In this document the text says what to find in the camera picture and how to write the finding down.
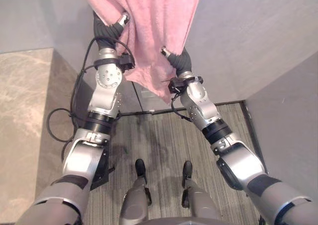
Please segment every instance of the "pink fabric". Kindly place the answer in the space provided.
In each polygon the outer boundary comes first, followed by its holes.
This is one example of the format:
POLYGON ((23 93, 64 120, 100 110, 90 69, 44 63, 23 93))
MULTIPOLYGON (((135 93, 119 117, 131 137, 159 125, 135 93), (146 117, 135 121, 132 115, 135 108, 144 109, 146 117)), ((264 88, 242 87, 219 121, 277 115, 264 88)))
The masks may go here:
POLYGON ((126 10, 128 27, 120 38, 128 43, 136 67, 126 71, 127 80, 137 82, 169 102, 168 82, 175 70, 160 54, 162 46, 181 54, 199 0, 88 0, 106 24, 115 23, 126 10))

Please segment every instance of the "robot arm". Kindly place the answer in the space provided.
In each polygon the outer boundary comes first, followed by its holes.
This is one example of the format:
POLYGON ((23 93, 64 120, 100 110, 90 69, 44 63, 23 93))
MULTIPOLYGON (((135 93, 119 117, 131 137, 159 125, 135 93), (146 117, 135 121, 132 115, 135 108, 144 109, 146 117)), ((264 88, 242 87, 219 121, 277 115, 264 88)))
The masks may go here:
POLYGON ((77 129, 65 160, 63 176, 35 199, 17 225, 80 225, 90 190, 108 181, 110 130, 121 104, 118 86, 124 70, 133 68, 129 55, 117 56, 115 42, 129 20, 124 13, 117 23, 105 26, 94 14, 94 34, 99 58, 94 62, 96 89, 88 106, 85 124, 77 129))
POLYGON ((191 121, 211 144, 227 184, 244 190, 270 224, 318 224, 317 205, 288 184, 268 176, 259 158, 225 123, 209 99, 203 80, 192 73, 186 50, 177 56, 163 47, 161 53, 176 68, 178 76, 170 81, 170 92, 180 94, 191 121))

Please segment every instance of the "pink cloth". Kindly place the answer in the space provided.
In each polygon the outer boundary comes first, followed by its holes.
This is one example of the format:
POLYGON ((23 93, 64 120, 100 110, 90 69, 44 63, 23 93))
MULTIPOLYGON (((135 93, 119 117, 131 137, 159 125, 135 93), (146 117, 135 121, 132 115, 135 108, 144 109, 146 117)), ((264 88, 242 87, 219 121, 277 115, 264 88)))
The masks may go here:
POLYGON ((162 46, 181 54, 199 0, 88 0, 106 24, 115 23, 126 10, 130 22, 120 38, 128 43, 136 67, 126 71, 127 80, 137 82, 170 101, 168 82, 175 69, 160 53, 162 46))

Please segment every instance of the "white wall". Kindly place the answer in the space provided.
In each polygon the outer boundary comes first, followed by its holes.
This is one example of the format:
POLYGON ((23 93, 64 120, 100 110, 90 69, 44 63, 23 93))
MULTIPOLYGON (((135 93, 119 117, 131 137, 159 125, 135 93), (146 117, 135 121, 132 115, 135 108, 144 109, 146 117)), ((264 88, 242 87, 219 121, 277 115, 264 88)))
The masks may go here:
MULTIPOLYGON (((54 47, 80 68, 93 35, 86 0, 0 0, 0 7, 2 52, 54 47)), ((211 100, 246 99, 316 52, 317 13, 318 0, 200 0, 186 47, 211 100)), ((94 87, 94 74, 86 81, 94 87)), ((130 84, 125 90, 135 101, 130 84)), ((144 110, 169 107, 139 93, 144 110)))
POLYGON ((210 99, 246 99, 316 52, 317 14, 318 0, 200 0, 186 47, 210 99))
MULTIPOLYGON (((0 53, 54 47, 78 72, 93 38, 92 9, 86 0, 0 0, 0 53)), ((87 64, 97 55, 94 47, 87 64)), ((95 87, 95 72, 85 76, 95 87)), ((131 83, 124 83, 123 112, 140 111, 131 83)))
POLYGON ((269 174, 318 202, 318 53, 247 105, 269 174))

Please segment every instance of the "marble wall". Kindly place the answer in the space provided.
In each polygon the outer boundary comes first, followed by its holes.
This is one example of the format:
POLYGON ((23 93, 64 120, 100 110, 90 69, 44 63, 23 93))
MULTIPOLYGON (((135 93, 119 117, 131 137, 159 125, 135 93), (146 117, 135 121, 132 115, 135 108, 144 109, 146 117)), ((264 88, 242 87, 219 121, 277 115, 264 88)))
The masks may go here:
MULTIPOLYGON (((0 223, 11 223, 61 175, 63 144, 47 133, 46 116, 69 107, 77 73, 52 48, 0 54, 0 70, 0 223)), ((80 94, 81 114, 90 87, 84 84, 80 94)), ((52 117, 51 126, 63 139, 73 131, 64 112, 52 117)))

